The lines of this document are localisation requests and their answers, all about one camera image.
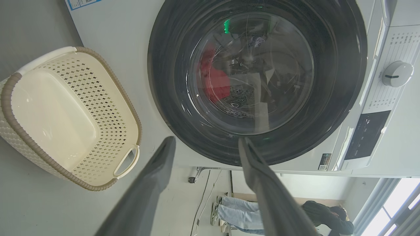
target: green light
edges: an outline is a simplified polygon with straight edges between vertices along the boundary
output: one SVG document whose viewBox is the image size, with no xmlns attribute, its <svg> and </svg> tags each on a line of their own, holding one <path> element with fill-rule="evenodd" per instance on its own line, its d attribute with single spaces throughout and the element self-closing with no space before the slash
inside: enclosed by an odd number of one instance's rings
<svg viewBox="0 0 420 236">
<path fill-rule="evenodd" d="M 225 26 L 225 34 L 229 34 L 229 24 L 230 24 L 231 20 L 227 19 L 225 21 L 225 23 L 223 24 Z"/>
</svg>

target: white dial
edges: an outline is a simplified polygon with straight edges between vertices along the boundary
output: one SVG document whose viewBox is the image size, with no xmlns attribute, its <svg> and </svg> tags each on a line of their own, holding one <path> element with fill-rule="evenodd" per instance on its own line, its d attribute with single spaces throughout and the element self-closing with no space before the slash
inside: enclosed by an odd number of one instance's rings
<svg viewBox="0 0 420 236">
<path fill-rule="evenodd" d="M 413 72 L 414 68 L 411 64 L 396 61 L 385 69 L 382 75 L 382 82 L 385 85 L 398 88 L 406 84 L 411 79 Z"/>
</svg>

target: plastic basket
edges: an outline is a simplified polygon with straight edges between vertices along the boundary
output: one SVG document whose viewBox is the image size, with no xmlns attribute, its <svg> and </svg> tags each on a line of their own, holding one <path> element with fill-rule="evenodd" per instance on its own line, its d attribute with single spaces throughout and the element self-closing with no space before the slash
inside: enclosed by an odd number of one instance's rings
<svg viewBox="0 0 420 236">
<path fill-rule="evenodd" d="M 141 125 L 108 64 L 84 47 L 65 47 L 0 82 L 0 135 L 30 161 L 100 191 L 139 158 Z M 134 160 L 117 174 L 128 154 Z"/>
</svg>

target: dark jacket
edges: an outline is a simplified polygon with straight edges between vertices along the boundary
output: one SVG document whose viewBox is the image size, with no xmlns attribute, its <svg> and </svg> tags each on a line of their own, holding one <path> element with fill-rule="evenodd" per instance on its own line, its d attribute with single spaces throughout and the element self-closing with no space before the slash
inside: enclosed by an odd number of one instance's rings
<svg viewBox="0 0 420 236">
<path fill-rule="evenodd" d="M 333 215 L 330 208 L 314 201 L 307 201 L 302 205 L 303 210 L 315 227 L 320 224 L 327 225 L 331 230 L 340 234 L 350 235 L 353 233 L 354 226 L 350 221 L 340 220 Z"/>
</svg>

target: jeans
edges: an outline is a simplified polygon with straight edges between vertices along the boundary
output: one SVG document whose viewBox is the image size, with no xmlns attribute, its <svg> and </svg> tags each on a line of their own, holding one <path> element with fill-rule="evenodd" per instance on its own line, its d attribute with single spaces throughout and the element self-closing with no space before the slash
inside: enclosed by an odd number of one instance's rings
<svg viewBox="0 0 420 236">
<path fill-rule="evenodd" d="M 246 233 L 264 235 L 258 203 L 233 197 L 222 197 L 218 207 L 219 218 Z"/>
</svg>

